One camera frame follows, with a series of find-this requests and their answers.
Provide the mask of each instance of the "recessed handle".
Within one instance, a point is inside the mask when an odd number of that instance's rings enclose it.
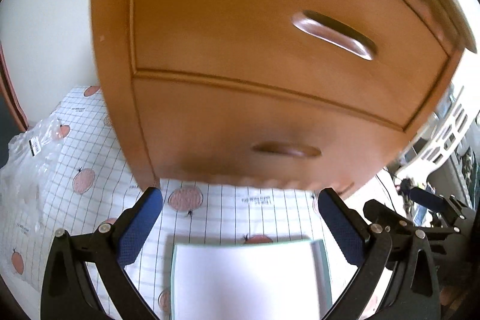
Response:
[[[256,152],[274,153],[276,155],[292,156],[295,158],[316,158],[322,155],[322,152],[318,148],[310,145],[279,141],[265,141],[255,144],[251,149]]]
[[[295,13],[292,23],[301,31],[339,46],[362,59],[373,60],[377,53],[377,47],[371,39],[316,11],[303,10]]]

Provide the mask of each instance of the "wooden drawer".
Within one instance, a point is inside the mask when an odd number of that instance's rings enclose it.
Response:
[[[134,0],[134,72],[246,81],[404,127],[447,56],[402,0]],[[364,60],[293,26],[314,10],[375,43]]]
[[[293,100],[148,79],[134,79],[134,92],[158,178],[354,191],[406,142],[401,132]]]

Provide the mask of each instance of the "silver bolt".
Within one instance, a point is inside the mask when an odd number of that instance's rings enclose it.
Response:
[[[63,228],[59,228],[55,231],[55,237],[61,238],[65,234],[65,230]]]
[[[425,238],[425,232],[422,231],[421,229],[417,229],[415,231],[415,235],[417,236],[417,238],[419,239],[424,239]]]
[[[109,224],[109,223],[103,223],[101,224],[99,227],[98,227],[98,231],[101,233],[101,234],[106,234],[107,232],[110,232],[110,228],[112,226]]]
[[[372,224],[370,226],[370,229],[373,233],[376,233],[376,234],[381,234],[383,231],[383,228],[380,224]]]

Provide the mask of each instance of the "plastic bag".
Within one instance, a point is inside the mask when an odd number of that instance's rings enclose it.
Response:
[[[8,162],[0,169],[1,215],[20,209],[26,214],[27,229],[35,232],[43,225],[47,186],[63,146],[60,126],[51,115],[15,136],[8,144]]]

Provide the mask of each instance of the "white sticker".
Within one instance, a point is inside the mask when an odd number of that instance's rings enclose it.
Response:
[[[30,151],[32,151],[32,156],[38,155],[42,150],[37,136],[33,136],[30,140],[28,140],[28,144],[30,144]]]

